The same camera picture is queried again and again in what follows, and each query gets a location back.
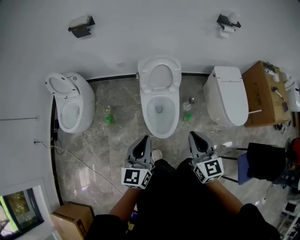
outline toilet lid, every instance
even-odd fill
[[[59,98],[74,98],[80,95],[71,80],[62,74],[49,74],[46,78],[45,85],[54,96]]]
[[[145,93],[176,91],[181,83],[181,65],[166,55],[159,55],[138,64],[140,86]]]
[[[231,123],[241,126],[248,119],[248,100],[240,70],[236,67],[216,68],[214,70],[225,113]]]

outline wall-mounted holder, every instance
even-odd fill
[[[226,17],[222,14],[219,15],[217,19],[217,23],[220,25],[220,36],[224,38],[228,38],[230,33],[235,32],[235,28],[240,28],[241,25],[237,21],[239,18],[239,14],[231,13],[229,17]]]
[[[85,15],[85,16],[73,19],[70,22],[68,31],[72,32],[75,37],[81,38],[84,36],[91,35],[90,26],[92,26],[92,25],[95,25],[93,17],[89,16],[89,15]]]

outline smart toilet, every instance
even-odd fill
[[[179,120],[180,62],[159,55],[140,60],[137,68],[146,125],[155,137],[167,138],[175,131]]]
[[[67,133],[88,129],[95,114],[95,94],[86,80],[77,73],[51,73],[45,81],[54,95],[60,128]]]
[[[248,119],[248,100],[237,67],[214,67],[203,86],[210,118],[223,126],[241,126]]]

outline marble floor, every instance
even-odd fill
[[[192,105],[192,119],[183,121],[183,113],[173,135],[167,139],[152,136],[152,147],[161,149],[163,158],[176,167],[190,156],[188,133],[198,131],[206,134],[216,145],[219,155],[238,156],[234,147],[247,147],[249,142],[274,144],[284,147],[288,139],[296,136],[295,129],[287,127],[283,134],[272,126],[260,128],[223,127],[214,123],[207,112],[202,86],[206,77],[183,77],[180,86],[180,104],[190,96],[195,97]],[[134,78],[91,83],[96,95],[96,113],[92,126],[80,134],[59,131],[59,139],[64,149],[75,154],[89,167],[100,173],[120,192],[127,187],[121,185],[120,170],[124,165],[128,147],[140,136],[150,135],[142,113],[139,82]],[[103,113],[103,105],[113,106],[114,125],[108,125]],[[223,160],[225,175],[237,178],[236,162]],[[73,201],[91,205],[96,214],[105,214],[120,199],[121,194],[106,180],[89,170],[68,153],[56,154],[58,181],[64,202]],[[222,184],[243,203],[259,203],[258,207],[265,219],[276,225],[288,188],[270,187],[270,182],[253,179],[239,186],[234,182],[220,179]]]

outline brown cardboard box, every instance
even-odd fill
[[[51,215],[63,240],[83,240],[93,221],[90,207],[66,203]]]
[[[249,112],[262,109],[262,112],[249,114],[245,123],[246,127],[275,125],[291,119],[290,110],[284,112],[283,100],[271,90],[272,87],[277,87],[278,92],[287,101],[285,86],[279,68],[274,67],[275,72],[279,74],[279,82],[275,82],[273,76],[265,73],[264,69],[264,63],[259,61],[242,75]]]

